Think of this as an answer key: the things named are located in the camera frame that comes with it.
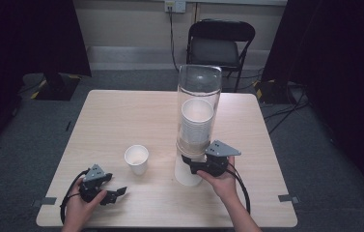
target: transparent tube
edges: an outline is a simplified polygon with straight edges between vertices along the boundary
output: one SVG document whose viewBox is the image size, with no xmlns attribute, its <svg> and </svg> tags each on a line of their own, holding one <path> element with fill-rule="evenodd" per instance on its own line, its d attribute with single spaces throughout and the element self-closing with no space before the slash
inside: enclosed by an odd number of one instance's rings
<svg viewBox="0 0 364 232">
<path fill-rule="evenodd" d="M 178 136 L 177 159 L 181 155 L 194 160 L 202 160 L 210 145 L 212 128 L 221 93 L 222 72 L 218 67 L 183 65 L 179 73 L 178 87 Z M 183 167 L 187 173 L 177 173 L 182 182 L 189 173 L 188 165 Z"/>
</svg>

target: black cable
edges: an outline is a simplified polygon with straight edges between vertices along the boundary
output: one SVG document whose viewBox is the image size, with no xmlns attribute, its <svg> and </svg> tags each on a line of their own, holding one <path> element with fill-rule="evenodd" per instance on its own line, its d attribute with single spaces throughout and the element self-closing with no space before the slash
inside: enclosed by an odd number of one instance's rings
<svg viewBox="0 0 364 232">
<path fill-rule="evenodd" d="M 237 170 L 237 174 L 230 171 L 229 169 L 226 169 L 226 172 L 230 173 L 232 176 L 234 176 L 236 178 L 236 180 L 238 181 L 239 185 L 241 186 L 242 189 L 242 193 L 244 193 L 244 198 L 245 198 L 245 208 L 247 209 L 247 212 L 249 215 L 251 215 L 251 204 L 250 204 L 250 196 L 248 195 L 248 191 L 247 188 L 244 185 L 244 182 L 242 181 L 242 179 L 240 178 Z"/>
<path fill-rule="evenodd" d="M 81 177 L 82 175 L 86 175 L 89 172 L 89 170 L 91 169 L 88 168 L 88 170 L 82 171 L 79 175 L 77 175 L 76 178 L 73 180 L 72 184 L 70 184 L 70 188 L 68 188 L 67 194 L 65 195 L 64 200 L 62 201 L 60 206 L 61 221 L 63 224 L 65 223 L 65 209 L 67 208 L 68 201 L 70 200 L 71 197 L 73 197 L 73 195 L 70 196 L 70 192 L 72 191 L 72 188 L 75 185 L 76 181 L 79 179 L 79 177 Z"/>
<path fill-rule="evenodd" d="M 273 107 L 275 104 L 273 103 L 269 103 L 269 104 L 265 104 L 263 106 L 260 106 L 260 108 L 270 108 L 270 107 Z"/>
<path fill-rule="evenodd" d="M 251 78 L 257 78 L 257 77 L 260 77 L 262 74 L 260 73 L 260 71 L 262 71 L 264 69 L 264 67 L 260 68 L 257 70 L 257 74 L 256 75 L 251 75 L 251 76 L 244 76 L 244 77 L 241 77 L 240 79 L 251 79 Z M 237 79 L 238 77 L 236 76 L 233 76 L 231 77 L 232 79 Z M 251 84 L 247 85 L 247 86 L 244 86 L 244 87 L 240 87 L 240 88 L 237 88 L 237 90 L 243 90 L 243 89 L 247 89 L 249 87 L 251 87 L 252 85 L 254 85 L 254 82 L 251 82 Z"/>
<path fill-rule="evenodd" d="M 298 108 L 296 108 L 295 110 L 301 109 L 301 108 L 303 108 L 303 107 L 305 107 L 307 105 L 309 105 L 309 101 L 304 101 L 303 104 L 301 106 L 299 106 Z M 264 119 L 269 119 L 269 118 L 272 118 L 272 117 L 275 117 L 275 116 L 278 116 L 278 115 L 281 115 L 281 114 L 285 114 L 285 113 L 290 112 L 291 110 L 293 110 L 293 106 L 289 106 L 287 108 L 280 109 L 277 112 L 275 112 L 275 113 L 273 113 L 271 115 L 268 115 L 268 116 L 264 117 Z"/>
<path fill-rule="evenodd" d="M 302 97 L 305 95 L 305 90 L 304 91 L 302 91 L 302 95 L 301 95 L 301 97 L 299 97 L 299 99 L 298 99 L 298 101 L 297 101 L 297 103 L 294 105 L 294 107 L 287 113 L 287 115 L 286 116 L 284 116 L 284 118 L 282 118 L 281 119 L 281 121 L 280 122 L 278 122 L 278 124 L 277 125 L 275 125 L 275 127 L 273 128 L 273 129 L 271 129 L 269 132 L 268 132 L 268 134 L 272 134 L 274 131 L 275 131 L 275 129 L 277 129 L 278 128 L 278 126 L 280 126 L 281 125 L 281 123 L 282 122 L 284 122 L 284 120 L 286 119 L 286 118 L 288 118 L 288 116 L 290 116 L 290 114 L 292 114 L 294 111 L 296 111 L 296 108 L 299 106 L 299 103 L 301 102 L 301 99 L 302 99 Z"/>
<path fill-rule="evenodd" d="M 71 198 L 71 197 L 73 197 L 73 196 L 75 196 L 75 195 L 80 195 L 80 192 L 78 192 L 78 193 L 76 193 L 76 194 L 72 194 L 72 195 L 70 195 L 70 196 L 69 196 L 69 198 Z"/>
<path fill-rule="evenodd" d="M 173 9 L 171 7 L 168 7 L 167 10 L 169 12 L 169 19 L 170 19 L 170 48 L 172 50 L 173 65 L 175 66 L 175 70 L 179 72 L 175 60 L 175 41 L 173 40 Z"/>
<path fill-rule="evenodd" d="M 199 3 L 196 2 L 196 8 L 194 9 L 194 21 L 193 23 L 195 23 L 197 21 L 197 7 L 199 6 Z"/>
<path fill-rule="evenodd" d="M 262 68 L 260 68 L 259 70 L 258 70 L 258 74 L 259 75 L 262 75 L 262 73 L 260 73 L 260 71 L 264 71 L 264 69 L 265 69 L 266 67 L 262 67 Z"/>
</svg>

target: power cord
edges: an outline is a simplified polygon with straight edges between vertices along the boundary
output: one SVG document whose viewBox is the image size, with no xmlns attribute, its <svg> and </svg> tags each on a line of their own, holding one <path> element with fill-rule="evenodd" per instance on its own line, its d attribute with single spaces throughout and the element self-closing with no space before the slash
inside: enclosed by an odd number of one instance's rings
<svg viewBox="0 0 364 232">
<path fill-rule="evenodd" d="M 257 80 L 260 79 L 260 76 L 262 75 L 262 73 L 260 73 L 262 70 L 264 69 L 264 67 L 260 68 L 259 70 L 257 70 L 257 74 L 256 75 L 250 75 L 250 76 L 242 76 L 240 79 L 252 79 L 252 78 L 258 78 Z M 232 76 L 232 77 L 229 77 L 230 75 L 228 76 L 223 76 L 223 77 L 227 77 L 227 78 L 232 78 L 232 79 L 237 79 L 238 77 L 236 76 Z M 246 85 L 244 87 L 240 87 L 240 88 L 237 88 L 237 90 L 243 90 L 243 89 L 247 89 L 247 88 L 250 88 L 252 85 L 254 84 L 254 81 L 251 82 L 251 84 L 249 85 Z"/>
<path fill-rule="evenodd" d="M 170 19 L 170 48 L 172 50 L 172 59 L 173 59 L 173 65 L 175 67 L 175 70 L 179 72 L 178 66 L 176 65 L 175 60 L 175 41 L 173 40 L 173 8 L 167 7 L 167 10 L 169 12 L 169 19 Z"/>
<path fill-rule="evenodd" d="M 68 201 L 70 200 L 71 197 L 77 195 L 77 194 L 70 195 L 70 192 L 72 191 L 72 188 L 75 185 L 76 181 L 79 179 L 79 177 L 81 177 L 82 175 L 86 175 L 89 172 L 89 170 L 91 170 L 91 169 L 88 168 L 88 170 L 85 170 L 85 171 L 82 171 L 81 173 L 79 173 L 79 175 L 77 175 L 76 178 L 73 180 L 72 184 L 70 184 L 70 188 L 68 188 L 67 194 L 65 195 L 64 200 L 62 201 L 61 206 L 60 206 L 61 207 L 61 212 L 60 212 L 61 221 L 63 224 L 65 223 L 65 209 L 67 208 Z"/>
<path fill-rule="evenodd" d="M 244 198 L 245 198 L 245 208 L 247 209 L 248 214 L 251 215 L 250 196 L 248 195 L 247 188 L 245 187 L 244 182 L 242 181 L 241 177 L 239 176 L 236 168 L 234 166 L 232 166 L 232 167 L 235 170 L 235 172 L 237 173 L 237 175 L 236 175 L 236 173 L 230 171 L 229 169 L 226 169 L 226 171 L 228 173 L 230 173 L 231 175 L 233 175 L 236 178 L 236 180 L 238 181 L 239 185 L 241 186 L 242 193 L 244 193 Z"/>
<path fill-rule="evenodd" d="M 299 104 L 301 103 L 301 99 L 302 99 L 302 97 L 305 95 L 305 90 L 303 90 L 302 91 L 302 95 L 299 97 L 299 99 L 298 99 L 298 101 L 296 102 L 296 104 L 294 105 L 294 107 L 291 109 L 291 110 L 289 110 L 288 112 L 287 112 L 287 114 L 284 116 L 284 118 L 282 118 L 281 120 L 280 120 L 280 122 L 278 122 L 277 123 L 277 125 L 275 125 L 275 127 L 274 128 L 272 128 L 269 132 L 268 132 L 268 134 L 272 134 L 277 128 L 278 128 L 278 126 L 280 126 L 281 125 L 281 123 L 282 122 L 284 122 L 284 120 L 286 120 L 287 118 L 288 118 L 288 116 L 290 116 L 290 114 L 292 114 L 294 111 L 296 111 L 297 110 L 297 107 L 299 106 Z"/>
<path fill-rule="evenodd" d="M 309 105 L 309 101 L 304 101 L 298 108 L 296 108 L 295 110 L 298 110 L 298 109 L 301 109 L 305 106 Z M 264 107 L 273 107 L 274 105 L 266 105 Z M 268 115 L 266 117 L 264 117 L 265 120 L 269 120 L 270 118 L 272 117 L 275 117 L 275 116 L 278 116 L 278 115 L 281 115 L 281 114 L 285 114 L 285 113 L 288 113 L 289 111 L 293 110 L 293 106 L 289 106 L 289 107 L 286 107 L 286 108 L 283 108 L 283 109 L 280 109 L 278 111 L 276 111 L 275 113 L 271 114 L 271 115 Z"/>
</svg>

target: hand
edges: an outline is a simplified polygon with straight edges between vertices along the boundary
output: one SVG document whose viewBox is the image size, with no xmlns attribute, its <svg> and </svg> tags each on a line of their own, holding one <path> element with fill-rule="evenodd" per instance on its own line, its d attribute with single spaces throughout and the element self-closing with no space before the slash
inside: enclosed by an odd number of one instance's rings
<svg viewBox="0 0 364 232">
<path fill-rule="evenodd" d="M 235 173 L 236 171 L 233 168 L 235 164 L 235 158 L 233 156 L 229 157 L 229 163 L 231 165 L 229 164 L 227 169 Z M 221 176 L 213 177 L 205 171 L 198 170 L 197 175 L 199 175 L 212 185 L 215 193 L 220 197 L 223 202 L 233 196 L 238 197 L 236 190 L 236 178 L 232 174 L 224 172 Z"/>
<path fill-rule="evenodd" d="M 102 190 L 91 202 L 82 200 L 79 194 L 79 186 L 83 178 L 76 181 L 70 192 L 70 200 L 67 203 L 65 224 L 62 231 L 80 231 L 85 223 L 91 218 L 95 207 L 103 200 L 107 191 Z"/>
</svg>

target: wrist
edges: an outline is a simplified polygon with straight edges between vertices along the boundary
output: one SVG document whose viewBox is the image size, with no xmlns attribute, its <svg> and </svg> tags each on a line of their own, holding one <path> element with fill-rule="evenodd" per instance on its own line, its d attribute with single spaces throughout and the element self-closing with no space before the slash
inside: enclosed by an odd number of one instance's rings
<svg viewBox="0 0 364 232">
<path fill-rule="evenodd" d="M 231 195 L 223 196 L 223 197 L 220 197 L 220 199 L 221 199 L 221 201 L 223 202 L 223 204 L 225 206 L 233 205 L 233 204 L 236 204 L 236 203 L 241 204 L 237 194 L 231 194 Z"/>
<path fill-rule="evenodd" d="M 79 225 L 65 223 L 61 232 L 80 232 L 81 230 L 82 227 Z"/>
</svg>

